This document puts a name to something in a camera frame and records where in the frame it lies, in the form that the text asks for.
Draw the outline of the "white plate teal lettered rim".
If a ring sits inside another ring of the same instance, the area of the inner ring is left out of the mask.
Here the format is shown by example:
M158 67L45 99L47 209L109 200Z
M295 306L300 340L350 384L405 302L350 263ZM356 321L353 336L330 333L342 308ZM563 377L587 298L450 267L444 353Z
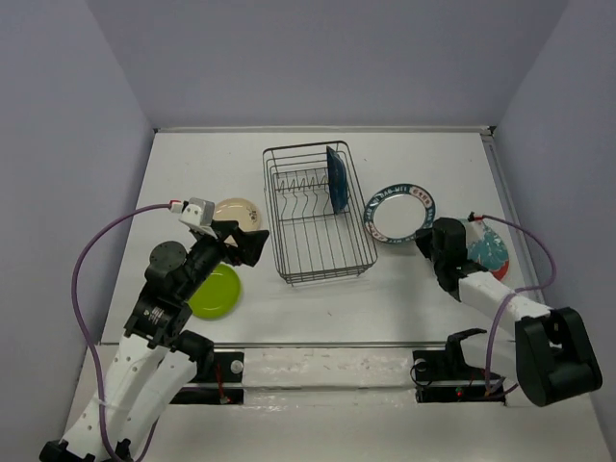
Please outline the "white plate teal lettered rim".
M367 232L384 244L405 244L436 216L436 201L425 188L397 183L376 192L367 202L363 223Z

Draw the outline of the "dark blue plate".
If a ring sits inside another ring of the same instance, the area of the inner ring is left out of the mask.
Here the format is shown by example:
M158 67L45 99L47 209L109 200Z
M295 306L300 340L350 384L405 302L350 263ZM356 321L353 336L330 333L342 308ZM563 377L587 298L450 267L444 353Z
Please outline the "dark blue plate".
M342 213L347 206L347 169L342 158L332 147L326 147L327 181L330 201L335 214Z

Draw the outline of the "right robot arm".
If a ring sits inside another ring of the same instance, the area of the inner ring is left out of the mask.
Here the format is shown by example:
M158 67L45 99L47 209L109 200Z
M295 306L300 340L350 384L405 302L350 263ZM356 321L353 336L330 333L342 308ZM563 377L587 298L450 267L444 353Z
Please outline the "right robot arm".
M483 370L490 375L502 324L514 339L513 351L503 356L511 367L502 376L513 380L532 404L544 407L601 389L603 374L579 312L533 301L524 293L541 291L542 286L511 289L471 260L466 227L459 219L435 220L416 233L415 243L432 264L444 292L493 320L486 347L478 356L462 344L444 352L443 365L450 375L468 375L477 367L478 358L484 360Z

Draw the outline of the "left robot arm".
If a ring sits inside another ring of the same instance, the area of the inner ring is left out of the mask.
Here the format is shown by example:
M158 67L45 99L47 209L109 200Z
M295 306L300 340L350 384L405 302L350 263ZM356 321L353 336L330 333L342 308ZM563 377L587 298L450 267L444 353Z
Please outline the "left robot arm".
M243 231L235 221L212 225L212 232L192 233L191 248L175 241L153 248L110 367L102 369L99 356L92 357L96 392L64 436L44 445L40 460L143 460L177 393L211 373L213 342L185 327L193 313L189 300L220 263L255 266L270 235Z

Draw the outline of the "cream plate with flower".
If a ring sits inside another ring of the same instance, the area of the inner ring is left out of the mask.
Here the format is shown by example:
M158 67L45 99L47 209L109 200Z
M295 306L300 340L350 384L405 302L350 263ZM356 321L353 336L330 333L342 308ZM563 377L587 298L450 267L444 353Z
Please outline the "cream plate with flower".
M236 221L243 231L255 231L261 228L262 215L251 201L240 198L226 198L217 203L214 213L215 221Z

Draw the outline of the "red and teal plate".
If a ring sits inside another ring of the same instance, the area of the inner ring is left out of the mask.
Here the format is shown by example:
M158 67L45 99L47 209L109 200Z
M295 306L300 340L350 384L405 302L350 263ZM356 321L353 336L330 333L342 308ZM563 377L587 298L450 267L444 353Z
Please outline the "red and teal plate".
M467 243L468 258L489 270L502 281L509 270L509 252L503 238L486 222L482 241Z

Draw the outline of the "lime green plate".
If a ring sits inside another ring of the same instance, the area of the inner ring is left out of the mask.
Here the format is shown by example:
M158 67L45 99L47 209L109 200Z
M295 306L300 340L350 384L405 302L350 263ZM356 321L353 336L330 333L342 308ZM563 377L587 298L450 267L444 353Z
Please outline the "lime green plate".
M242 296L242 283L235 270L224 264L201 284L189 300L192 314L203 320L225 317L238 304Z

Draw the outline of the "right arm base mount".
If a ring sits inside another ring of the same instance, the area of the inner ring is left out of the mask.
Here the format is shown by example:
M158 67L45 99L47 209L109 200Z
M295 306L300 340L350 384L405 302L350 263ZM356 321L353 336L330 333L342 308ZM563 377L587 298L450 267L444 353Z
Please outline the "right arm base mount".
M450 334L441 349L413 351L409 374L418 403L506 402L503 379L492 373L491 385L496 390L488 392L484 369L468 365L464 357L463 343L486 333L485 329L467 329Z

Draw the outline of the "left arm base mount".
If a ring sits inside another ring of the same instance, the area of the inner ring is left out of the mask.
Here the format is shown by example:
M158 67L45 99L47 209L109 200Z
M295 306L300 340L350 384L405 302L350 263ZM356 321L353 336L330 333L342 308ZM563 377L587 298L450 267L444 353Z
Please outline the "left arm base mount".
M175 395L174 405L243 405L244 352L216 351L211 366L197 369L197 375Z

